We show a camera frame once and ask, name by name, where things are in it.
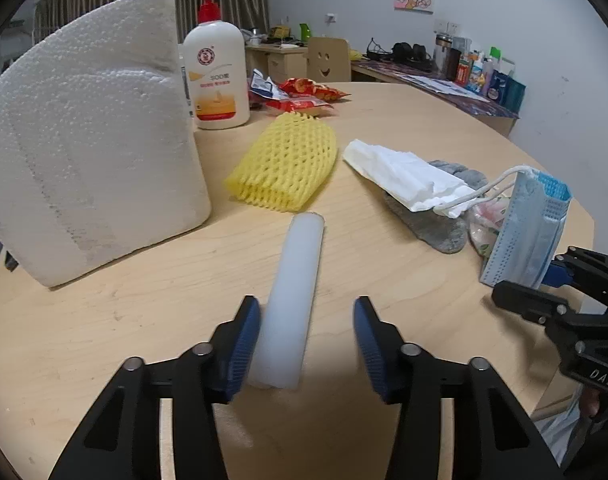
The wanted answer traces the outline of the white tissue pack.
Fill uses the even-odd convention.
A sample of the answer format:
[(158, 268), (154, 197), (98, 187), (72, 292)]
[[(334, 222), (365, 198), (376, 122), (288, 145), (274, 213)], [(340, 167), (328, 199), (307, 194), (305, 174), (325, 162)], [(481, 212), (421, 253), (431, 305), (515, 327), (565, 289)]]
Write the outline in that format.
[(472, 194), (473, 188), (414, 153), (353, 140), (343, 159), (411, 212), (433, 211), (456, 219), (474, 205), (475, 196), (455, 205), (456, 200)]

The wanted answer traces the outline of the yellow foam fruit net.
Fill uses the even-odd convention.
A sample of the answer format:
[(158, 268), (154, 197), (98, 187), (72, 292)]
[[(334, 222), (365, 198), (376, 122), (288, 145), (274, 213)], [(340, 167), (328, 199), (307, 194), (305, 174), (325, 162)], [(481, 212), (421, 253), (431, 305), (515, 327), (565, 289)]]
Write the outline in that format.
[(273, 120), (225, 179), (236, 200), (299, 212), (336, 163), (336, 133), (321, 119), (295, 112)]

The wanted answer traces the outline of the blue surgical face mask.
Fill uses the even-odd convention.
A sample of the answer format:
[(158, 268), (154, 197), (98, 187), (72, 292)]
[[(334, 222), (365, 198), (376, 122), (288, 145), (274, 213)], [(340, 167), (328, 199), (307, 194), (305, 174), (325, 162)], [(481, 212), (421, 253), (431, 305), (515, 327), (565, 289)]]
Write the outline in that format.
[(562, 181), (531, 166), (520, 165), (467, 195), (433, 208), (447, 216), (494, 200), (494, 186), (508, 177), (512, 191), (502, 227), (483, 264), (480, 282), (493, 287), (501, 281), (537, 288), (543, 283), (566, 225), (572, 193)]

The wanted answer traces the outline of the floral patterned cloth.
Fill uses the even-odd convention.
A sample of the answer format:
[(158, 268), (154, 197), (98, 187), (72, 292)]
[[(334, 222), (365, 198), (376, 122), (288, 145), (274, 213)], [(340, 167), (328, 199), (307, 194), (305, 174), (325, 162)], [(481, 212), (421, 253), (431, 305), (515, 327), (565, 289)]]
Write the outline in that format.
[(498, 196), (467, 211), (470, 242), (482, 258), (488, 258), (493, 251), (510, 199)]

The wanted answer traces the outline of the light wooden desk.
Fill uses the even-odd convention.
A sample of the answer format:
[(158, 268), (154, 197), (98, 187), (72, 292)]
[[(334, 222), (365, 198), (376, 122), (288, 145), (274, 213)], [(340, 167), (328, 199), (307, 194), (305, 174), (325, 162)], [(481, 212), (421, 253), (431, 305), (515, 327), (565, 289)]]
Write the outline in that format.
[(250, 78), (254, 70), (281, 84), (290, 78), (307, 77), (306, 47), (286, 44), (260, 44), (246, 46), (246, 76)]

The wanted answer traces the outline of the blue white snack packet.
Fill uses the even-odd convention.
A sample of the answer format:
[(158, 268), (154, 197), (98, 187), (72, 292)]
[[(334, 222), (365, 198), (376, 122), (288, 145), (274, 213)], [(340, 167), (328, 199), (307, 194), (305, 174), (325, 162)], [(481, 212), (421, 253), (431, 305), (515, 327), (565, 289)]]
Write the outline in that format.
[(269, 101), (285, 101), (289, 99), (287, 92), (281, 90), (278, 84), (272, 81), (272, 78), (265, 78), (264, 74), (257, 68), (254, 68), (252, 72), (249, 92), (254, 96)]

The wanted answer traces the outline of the grey sock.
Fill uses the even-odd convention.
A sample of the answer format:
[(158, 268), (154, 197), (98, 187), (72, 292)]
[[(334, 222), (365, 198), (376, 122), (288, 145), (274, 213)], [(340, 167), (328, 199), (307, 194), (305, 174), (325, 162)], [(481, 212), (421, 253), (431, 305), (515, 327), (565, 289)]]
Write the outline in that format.
[[(430, 160), (429, 164), (461, 178), (474, 190), (487, 185), (487, 177), (482, 172), (470, 169), (459, 162), (435, 159)], [(384, 193), (384, 202), (418, 240), (422, 240), (442, 254), (456, 254), (467, 243), (467, 222), (463, 218), (451, 219), (438, 216), (431, 211), (411, 212), (389, 193)]]

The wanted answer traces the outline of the white styrofoam box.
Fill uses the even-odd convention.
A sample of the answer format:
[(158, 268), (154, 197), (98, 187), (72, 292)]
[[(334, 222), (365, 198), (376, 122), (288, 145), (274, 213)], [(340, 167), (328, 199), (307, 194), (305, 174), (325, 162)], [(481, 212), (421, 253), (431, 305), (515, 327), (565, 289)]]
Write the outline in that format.
[(56, 287), (211, 213), (175, 0), (115, 0), (0, 77), (0, 240)]

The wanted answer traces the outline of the white lotion pump bottle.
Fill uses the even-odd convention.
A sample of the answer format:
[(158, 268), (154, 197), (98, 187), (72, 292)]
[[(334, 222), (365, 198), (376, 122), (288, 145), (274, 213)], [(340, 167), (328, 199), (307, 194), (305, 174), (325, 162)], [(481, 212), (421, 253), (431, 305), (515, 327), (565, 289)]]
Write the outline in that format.
[(242, 32), (222, 19), (215, 0), (201, 0), (197, 18), (182, 43), (193, 117), (205, 130), (242, 126), (250, 119)]

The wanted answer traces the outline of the red snack packet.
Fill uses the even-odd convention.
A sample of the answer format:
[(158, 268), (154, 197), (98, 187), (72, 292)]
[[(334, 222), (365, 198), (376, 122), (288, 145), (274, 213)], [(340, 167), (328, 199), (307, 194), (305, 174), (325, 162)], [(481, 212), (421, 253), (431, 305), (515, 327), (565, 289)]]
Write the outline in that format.
[(347, 92), (329, 87), (328, 84), (318, 84), (308, 78), (289, 78), (278, 88), (278, 98), (265, 102), (265, 106), (275, 114), (330, 116), (334, 114), (333, 105), (344, 102), (350, 96)]

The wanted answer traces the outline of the wooden smiley face chair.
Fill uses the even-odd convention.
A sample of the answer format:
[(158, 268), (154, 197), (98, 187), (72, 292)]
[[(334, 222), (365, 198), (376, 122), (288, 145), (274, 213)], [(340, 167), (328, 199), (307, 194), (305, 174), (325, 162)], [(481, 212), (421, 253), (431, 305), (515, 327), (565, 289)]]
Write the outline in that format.
[(321, 84), (352, 79), (351, 49), (342, 38), (312, 37), (307, 44), (307, 77)]

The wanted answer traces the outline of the white foam tube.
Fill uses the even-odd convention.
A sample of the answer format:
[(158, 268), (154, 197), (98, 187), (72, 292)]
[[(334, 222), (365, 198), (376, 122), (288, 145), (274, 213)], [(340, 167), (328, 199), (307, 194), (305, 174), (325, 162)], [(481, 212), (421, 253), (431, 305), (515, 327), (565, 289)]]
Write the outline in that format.
[(296, 214), (282, 245), (249, 371), (257, 387), (295, 389), (300, 381), (325, 220)]

